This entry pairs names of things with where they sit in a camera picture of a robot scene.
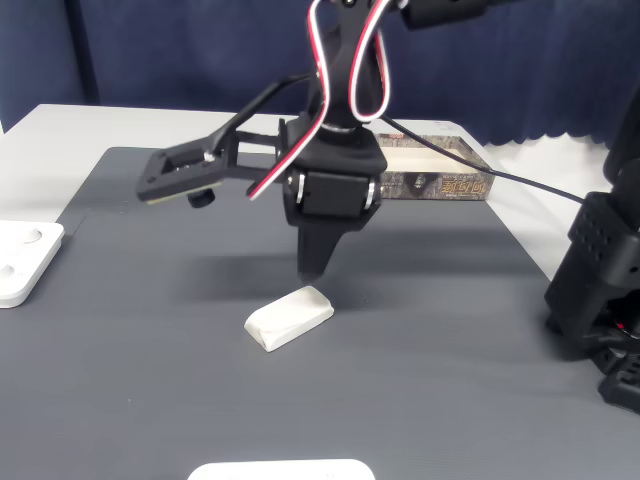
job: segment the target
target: white table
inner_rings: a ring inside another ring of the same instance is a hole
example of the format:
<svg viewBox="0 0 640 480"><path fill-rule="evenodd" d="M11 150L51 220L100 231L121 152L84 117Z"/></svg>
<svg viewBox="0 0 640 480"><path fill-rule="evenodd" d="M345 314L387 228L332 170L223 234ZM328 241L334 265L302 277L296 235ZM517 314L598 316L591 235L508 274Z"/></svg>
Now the white table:
<svg viewBox="0 0 640 480"><path fill-rule="evenodd" d="M0 220L55 221L104 152L111 147L164 148L208 135L230 113L41 105L0 140ZM276 115L257 115L243 128L277 132ZM428 134L426 122L401 121ZM460 129L449 122L439 128ZM376 122L372 129L392 133ZM462 129L461 135L477 144ZM607 150L587 140L543 138L524 145L489 147L490 164L576 195L608 191L602 174ZM245 146L261 152L264 147ZM496 179L489 205L533 260L551 278L569 241L578 205L507 180Z"/></svg>

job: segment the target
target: black cable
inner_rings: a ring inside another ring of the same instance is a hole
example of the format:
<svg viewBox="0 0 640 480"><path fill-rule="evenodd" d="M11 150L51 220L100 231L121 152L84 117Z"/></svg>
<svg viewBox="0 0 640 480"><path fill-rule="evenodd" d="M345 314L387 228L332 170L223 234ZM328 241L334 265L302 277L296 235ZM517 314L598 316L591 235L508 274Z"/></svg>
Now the black cable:
<svg viewBox="0 0 640 480"><path fill-rule="evenodd" d="M545 192L553 193L555 195L558 195L560 197L564 197L564 198L566 198L568 200L573 200L574 202L577 202L577 203L580 203L580 204L584 203L584 199L583 198L580 198L577 195L573 195L572 193L568 193L568 192L565 192L563 190L558 190L557 188L550 187L550 186L545 185L543 183L534 182L533 180L529 180L527 178L518 177L517 175L511 175L510 173L500 172L500 171L494 170L492 168L483 167L482 165L476 165L475 163L470 162L469 160L466 160L466 159L464 159L462 157L459 157L458 155L456 155L454 153L451 153L451 152L445 150L444 148L441 148L441 147L438 147L437 145L434 145L430 141L425 140L424 138L422 138L421 136L416 135L411 130L404 128L402 125L400 125L399 123L395 122L394 120L391 120L386 115L383 115L380 118L382 119L382 121L384 121L388 125L391 125L393 128L395 128L399 132L404 133L407 137L415 140L419 144L421 144L421 145L423 145L423 146L425 146L427 148L430 148L431 150L434 150L434 151L444 155L445 157L449 157L450 159L455 160L458 163L466 165L467 167L471 167L471 168L473 168L475 170L478 170L479 172L483 172L483 173L487 173L489 175L493 175L494 177L501 177L501 178L506 178L507 180L513 180L514 182L524 183L525 185L529 185L530 187L539 188L540 190L544 190Z"/></svg>

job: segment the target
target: red and white wire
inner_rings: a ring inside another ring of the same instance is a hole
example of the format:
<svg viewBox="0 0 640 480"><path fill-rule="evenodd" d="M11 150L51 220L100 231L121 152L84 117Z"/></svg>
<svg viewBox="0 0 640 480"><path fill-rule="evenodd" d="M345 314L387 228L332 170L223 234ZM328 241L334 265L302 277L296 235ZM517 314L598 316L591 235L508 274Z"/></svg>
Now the red and white wire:
<svg viewBox="0 0 640 480"><path fill-rule="evenodd" d="M313 56L318 67L318 76L320 85L322 87L323 103L320 113L316 116L313 125L305 133L300 140L289 150L282 160L280 160L275 167L267 174L266 177L260 181L260 183L249 193L249 199L255 200L265 191L265 189L278 178L284 170L291 165L291 163L300 155L300 152L309 144L313 137L318 133L322 123L324 122L327 112L329 111L329 103L331 101L331 90L329 85L329 69L327 66L327 59L322 46L322 38L320 36L320 29L318 27L318 21L316 11L318 5L322 0L313 0L311 7L309 7L309 14L307 16L307 29L309 30L309 37L311 41L311 48L313 50Z"/></svg>
<svg viewBox="0 0 640 480"><path fill-rule="evenodd" d="M371 12L367 17L364 29L360 35L356 54L351 66L351 76L349 78L349 107L351 108L353 116L361 123L369 123L380 118L389 106L389 99L391 98L391 80L389 76L389 66L387 64L387 52L384 48L382 33L378 31L378 26L385 11L394 1L395 0L377 0L375 5L371 8ZM360 70L362 70L362 62L364 61L367 53L367 48L371 42L371 37L374 34L376 42L376 56L378 58L378 67L380 69L382 80L382 104L380 105L380 109L376 112L364 114L358 110L357 105L358 78L360 77Z"/></svg>

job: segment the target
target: white foam block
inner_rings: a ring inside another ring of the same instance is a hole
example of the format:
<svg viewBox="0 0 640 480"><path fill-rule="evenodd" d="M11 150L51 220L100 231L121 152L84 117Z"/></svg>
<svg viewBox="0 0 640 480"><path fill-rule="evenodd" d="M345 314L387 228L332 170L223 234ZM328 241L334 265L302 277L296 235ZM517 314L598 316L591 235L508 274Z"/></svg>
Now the white foam block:
<svg viewBox="0 0 640 480"><path fill-rule="evenodd" d="M329 299L313 287L304 287L253 312L244 328L267 352L272 352L332 315Z"/></svg>

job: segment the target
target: cable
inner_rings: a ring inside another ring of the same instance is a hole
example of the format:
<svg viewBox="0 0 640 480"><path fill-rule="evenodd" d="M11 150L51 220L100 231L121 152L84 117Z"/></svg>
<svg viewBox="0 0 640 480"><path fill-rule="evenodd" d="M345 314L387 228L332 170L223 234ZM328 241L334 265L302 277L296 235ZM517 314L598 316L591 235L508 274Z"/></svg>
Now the cable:
<svg viewBox="0 0 640 480"><path fill-rule="evenodd" d="M309 142L315 137L318 130L322 126L324 119L329 111L329 104L331 102L331 89L329 85L329 69L327 67L327 60L322 46L322 38L320 37L320 29L318 28L318 21L316 11L318 5L322 0L313 0L311 7L309 7L309 14L307 17L307 28L309 30L309 37L311 41L311 48L313 50L313 57L315 58L316 65L318 66L318 76L320 84L322 86L322 93L324 101L322 104L322 110L316 116L313 125L305 133L300 140L289 150L280 162L278 162L273 169L258 183L258 185L249 193L249 199L255 200L265 191L265 189L278 178L278 176L300 155L300 152L309 144Z"/></svg>
<svg viewBox="0 0 640 480"><path fill-rule="evenodd" d="M388 125L391 125L393 128L395 128L396 130L398 130L401 133L404 133L407 137L415 140L416 142L418 142L419 144L430 148L431 150L434 150L442 155L444 155L445 157L449 157L452 160L455 160L458 163L461 163L463 165L466 165L467 167L471 167L475 170L478 170L479 172L483 172L483 173L487 173L489 175L493 175L494 177L500 177L500 178L506 178L507 180L513 180L514 182L519 182L519 183L523 183L525 185L529 185L530 187L535 187L535 188L539 188L540 190L544 190L545 192L549 192L549 193L553 193L555 195L558 195L560 197L564 197L568 200L573 200L574 202L577 203L584 203L584 199L580 198L576 195L573 195L571 193L562 191L562 190L558 190L557 188L553 188L550 187L548 185L545 185L543 183L538 183L538 182L534 182L533 180L529 180L527 178L522 178L522 177L518 177L516 175L511 175L510 173L504 173L504 172L500 172L497 170L493 170L492 168L488 168L488 167L483 167L482 165L476 165L473 162L470 162L469 160L466 160L462 157L459 157L458 155L451 153L447 150L445 150L444 148L438 147L437 145L434 145L433 143L431 143L428 140L425 140L424 138L422 138L419 135L416 135L415 133L413 133L411 130L404 128L402 125L400 125L399 123L397 123L394 120L391 120L389 117L387 117L386 115L383 115L382 117L382 121L385 122Z"/></svg>
<svg viewBox="0 0 640 480"><path fill-rule="evenodd" d="M389 75L384 40L382 38L382 33L378 31L378 26L382 20L382 16L393 2L394 0L377 0L376 4L371 8L371 12L367 17L367 21L365 22L362 33L360 34L360 40L358 41L353 64L351 65L351 75L349 77L349 107L351 108L353 116L361 123L369 123L380 118L389 106L389 99L391 98L391 77ZM358 79L360 77L360 70L362 69L362 62L374 33L376 56L382 81L382 104L378 111L372 114L363 114L358 110L357 105Z"/></svg>

